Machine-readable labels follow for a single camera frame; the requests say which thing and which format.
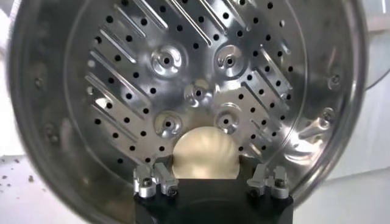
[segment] metal clamp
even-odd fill
[[[264,164],[259,164],[256,167],[253,177],[246,181],[250,187],[249,194],[253,197],[264,195],[266,186],[271,188],[271,196],[277,199],[286,199],[289,197],[289,189],[287,182],[286,169],[282,166],[277,166],[273,174],[266,176],[267,167]]]
[[[178,179],[174,178],[163,163],[156,163],[153,170],[148,166],[137,166],[133,172],[134,194],[141,198],[151,198],[157,193],[157,184],[161,193],[169,197],[177,195]]]
[[[271,183],[271,195],[274,198],[286,199],[289,197],[289,189],[287,185],[286,169],[282,166],[277,166],[274,169],[274,181]]]
[[[151,198],[156,195],[156,184],[147,166],[137,166],[133,172],[133,180],[134,193],[138,193],[141,198]]]
[[[163,163],[156,163],[154,165],[154,174],[158,177],[161,184],[161,193],[169,197],[173,197],[177,194],[178,179],[172,176]]]
[[[256,167],[253,177],[246,181],[250,187],[250,194],[254,197],[259,197],[264,194],[264,189],[266,187],[266,166],[264,164],[259,164]]]

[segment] metal bowl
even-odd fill
[[[40,0],[13,13],[8,81],[53,191],[92,222],[130,223],[133,168],[201,126],[285,166],[302,202],[350,138],[366,60],[358,0]]]

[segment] bolt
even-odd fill
[[[286,181],[282,180],[282,179],[276,179],[275,180],[275,187],[285,188],[286,187]]]
[[[325,111],[325,112],[322,114],[322,118],[323,118],[325,121],[330,122],[332,116],[331,116],[330,113],[328,113],[327,111]]]
[[[260,196],[260,191],[257,190],[257,189],[252,189],[249,191],[249,195],[252,197],[252,198],[257,198]]]
[[[334,75],[332,78],[331,78],[331,82],[335,85],[338,85],[340,83],[340,75]]]
[[[35,87],[37,87],[37,89],[41,89],[42,88],[42,79],[36,78],[34,81],[34,84],[35,84]]]
[[[169,197],[175,197],[177,195],[177,188],[176,187],[170,187],[167,191],[167,195]]]
[[[152,185],[153,181],[151,178],[147,177],[142,181],[143,187],[150,187]]]

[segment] round dough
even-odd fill
[[[239,173],[237,146],[218,128],[195,128],[175,145],[172,171],[176,178],[235,179]]]

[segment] black holder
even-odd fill
[[[269,187],[256,197],[243,180],[180,179],[178,193],[134,196],[139,224],[292,224],[293,203],[271,197]]]

